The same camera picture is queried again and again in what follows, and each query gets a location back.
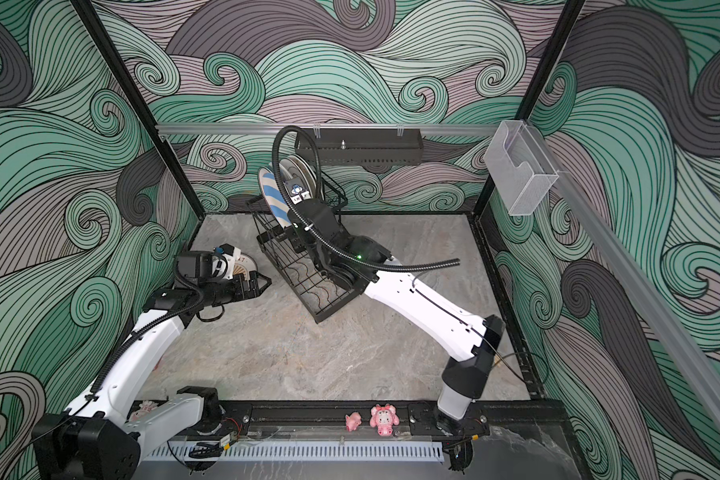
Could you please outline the blue white striped plate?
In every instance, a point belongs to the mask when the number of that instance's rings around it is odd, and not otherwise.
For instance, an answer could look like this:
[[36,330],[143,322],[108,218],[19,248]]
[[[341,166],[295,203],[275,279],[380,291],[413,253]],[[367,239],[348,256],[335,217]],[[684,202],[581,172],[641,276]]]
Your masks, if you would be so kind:
[[273,173],[267,168],[260,168],[258,171],[258,182],[271,214],[283,229],[288,228],[291,225],[288,217],[289,206],[286,204],[277,187]]

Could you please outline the orange sunburst plate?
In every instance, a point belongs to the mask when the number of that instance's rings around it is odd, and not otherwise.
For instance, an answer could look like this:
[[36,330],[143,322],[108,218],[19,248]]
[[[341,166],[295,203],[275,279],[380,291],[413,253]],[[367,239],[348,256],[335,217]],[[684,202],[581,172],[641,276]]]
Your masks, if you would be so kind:
[[235,257],[233,266],[234,275],[240,274],[244,277],[245,280],[249,280],[251,278],[251,274],[253,272],[256,272],[257,270],[257,263],[252,257],[244,253],[240,253]]

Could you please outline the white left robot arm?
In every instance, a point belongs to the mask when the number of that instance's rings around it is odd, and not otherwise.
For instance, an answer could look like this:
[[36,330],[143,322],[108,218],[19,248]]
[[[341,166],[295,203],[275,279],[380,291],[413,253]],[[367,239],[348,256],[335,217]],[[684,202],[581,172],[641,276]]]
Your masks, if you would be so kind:
[[180,432],[222,432],[225,411],[213,387],[184,387],[140,417],[134,401],[170,345],[206,308],[255,299],[271,285],[240,248],[177,255],[171,286],[146,300],[133,329],[107,357],[91,385],[61,414],[32,430],[43,479],[129,479],[156,448]]

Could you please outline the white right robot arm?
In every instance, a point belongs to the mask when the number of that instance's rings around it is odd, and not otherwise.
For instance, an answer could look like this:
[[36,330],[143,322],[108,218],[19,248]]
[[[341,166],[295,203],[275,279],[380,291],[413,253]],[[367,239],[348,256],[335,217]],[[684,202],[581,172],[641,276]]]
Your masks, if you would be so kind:
[[447,427],[462,421],[487,384],[504,331],[496,316],[475,315],[428,286],[420,276],[456,267],[458,259],[405,265],[367,236],[352,235],[331,206],[296,183],[276,182],[286,213],[317,271],[344,290],[357,290],[395,310],[449,355],[437,399]]

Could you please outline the cream floral plate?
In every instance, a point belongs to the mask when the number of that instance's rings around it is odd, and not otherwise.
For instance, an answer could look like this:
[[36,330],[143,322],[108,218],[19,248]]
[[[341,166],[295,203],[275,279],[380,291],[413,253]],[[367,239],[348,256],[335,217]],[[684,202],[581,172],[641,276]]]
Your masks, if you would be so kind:
[[289,155],[280,160],[279,169],[287,196],[294,204],[309,199],[325,200],[316,173],[304,159],[298,155]]

